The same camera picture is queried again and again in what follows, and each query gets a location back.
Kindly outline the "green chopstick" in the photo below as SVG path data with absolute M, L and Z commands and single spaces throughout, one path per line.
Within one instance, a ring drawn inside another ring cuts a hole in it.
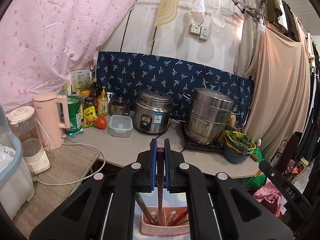
M 144 216 L 147 218 L 147 220 L 152 224 L 152 225 L 155 225 L 156 222 L 155 220 L 153 219 L 151 213 L 149 212 L 146 204 L 144 203 L 143 201 L 143 198 L 141 197 L 140 193 L 137 192 L 136 195 L 135 195 L 135 200 L 138 204 L 138 206 L 140 207 L 142 213 L 144 214 Z

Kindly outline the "bright red chopstick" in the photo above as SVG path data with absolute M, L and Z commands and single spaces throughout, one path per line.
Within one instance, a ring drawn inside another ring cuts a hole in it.
M 188 214 L 188 210 L 185 209 L 175 220 L 172 221 L 171 225 L 175 226 L 179 221 L 181 221 Z

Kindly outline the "silver rice cooker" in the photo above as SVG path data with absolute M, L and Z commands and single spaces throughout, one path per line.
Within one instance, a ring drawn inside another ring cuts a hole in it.
M 134 128 L 146 134 L 161 134 L 167 130 L 173 99 L 156 89 L 143 89 L 135 100 Z

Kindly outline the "green plastic bag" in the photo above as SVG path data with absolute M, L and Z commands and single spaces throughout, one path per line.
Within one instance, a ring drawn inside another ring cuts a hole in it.
M 258 158 L 257 163 L 263 160 L 260 149 L 257 147 L 253 154 Z M 258 190 L 266 183 L 266 176 L 261 172 L 259 175 L 253 175 L 247 178 L 241 178 L 237 180 L 237 183 L 245 189 Z

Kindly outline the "black induction cooktop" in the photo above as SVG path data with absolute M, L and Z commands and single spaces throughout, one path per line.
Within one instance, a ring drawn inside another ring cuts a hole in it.
M 205 153 L 222 153 L 223 152 L 223 144 L 220 142 L 212 142 L 208 145 L 202 145 L 190 140 L 188 137 L 183 138 L 184 141 L 184 149 L 190 150 L 194 152 L 205 152 Z

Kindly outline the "small steel lidded pot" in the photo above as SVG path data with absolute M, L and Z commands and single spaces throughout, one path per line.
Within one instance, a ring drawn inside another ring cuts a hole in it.
M 109 115 L 129 115 L 131 103 L 124 100 L 122 96 L 112 99 L 108 103 Z

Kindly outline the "cooking oil bottle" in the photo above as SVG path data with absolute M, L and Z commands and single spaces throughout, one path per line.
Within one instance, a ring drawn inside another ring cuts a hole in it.
M 105 117 L 107 116 L 108 111 L 108 97 L 106 95 L 105 86 L 102 87 L 101 94 L 98 97 L 98 116 Z

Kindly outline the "yellow snack packet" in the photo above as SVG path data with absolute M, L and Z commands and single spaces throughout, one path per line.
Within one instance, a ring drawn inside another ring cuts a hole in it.
M 97 114 L 94 106 L 84 109 L 84 122 L 86 124 L 93 124 L 97 120 Z

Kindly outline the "pink perforated utensil basket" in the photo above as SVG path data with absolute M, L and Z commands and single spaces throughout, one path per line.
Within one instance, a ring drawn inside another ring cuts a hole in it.
M 149 237 L 178 237 L 189 234 L 190 228 L 188 214 L 175 226 L 171 225 L 172 221 L 175 220 L 185 209 L 188 208 L 186 206 L 163 207 L 162 219 L 164 225 L 160 226 L 157 224 L 158 207 L 148 206 L 148 210 L 150 211 L 156 224 L 152 225 L 143 214 L 142 221 L 140 224 L 140 233 L 144 236 Z

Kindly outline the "navy leaf print cloth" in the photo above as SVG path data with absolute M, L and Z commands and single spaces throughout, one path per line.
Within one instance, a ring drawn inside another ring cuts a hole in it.
M 185 115 L 194 88 L 209 88 L 229 96 L 238 126 L 244 126 L 254 82 L 224 70 L 170 57 L 101 51 L 97 59 L 99 86 L 117 98 L 134 102 L 143 89 L 159 90 L 173 99 L 173 114 Z

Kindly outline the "beige curtain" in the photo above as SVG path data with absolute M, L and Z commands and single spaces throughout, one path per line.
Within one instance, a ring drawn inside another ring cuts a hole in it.
M 267 27 L 260 38 L 254 90 L 245 135 L 261 140 L 263 158 L 271 159 L 280 143 L 302 132 L 310 100 L 310 67 L 306 35 L 293 18 L 300 41 Z

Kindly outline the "hanging yellow cutting board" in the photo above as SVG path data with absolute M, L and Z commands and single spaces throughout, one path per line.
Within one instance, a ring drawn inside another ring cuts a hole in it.
M 160 0 L 155 27 L 170 23 L 177 16 L 179 0 Z

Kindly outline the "white hanging skimmer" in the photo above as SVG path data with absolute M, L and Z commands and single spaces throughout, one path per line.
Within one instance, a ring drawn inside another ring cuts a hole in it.
M 224 28 L 225 27 L 226 23 L 225 23 L 225 19 L 224 19 L 224 16 L 222 14 L 222 10 L 221 10 L 221 0 L 218 1 L 218 7 L 212 13 L 211 20 L 216 26 L 218 26 L 220 28 Z

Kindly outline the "white blue dish drainer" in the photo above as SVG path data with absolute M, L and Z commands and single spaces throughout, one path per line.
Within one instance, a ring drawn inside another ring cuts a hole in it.
M 34 196 L 34 186 L 18 137 L 11 130 L 1 110 L 1 204 L 14 219 L 25 202 Z

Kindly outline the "wall power socket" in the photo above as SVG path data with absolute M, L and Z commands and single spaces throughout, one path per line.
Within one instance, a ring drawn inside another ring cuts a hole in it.
M 198 28 L 190 26 L 190 33 L 197 35 L 199 40 L 207 41 L 209 38 L 209 29 L 203 26 L 200 26 Z

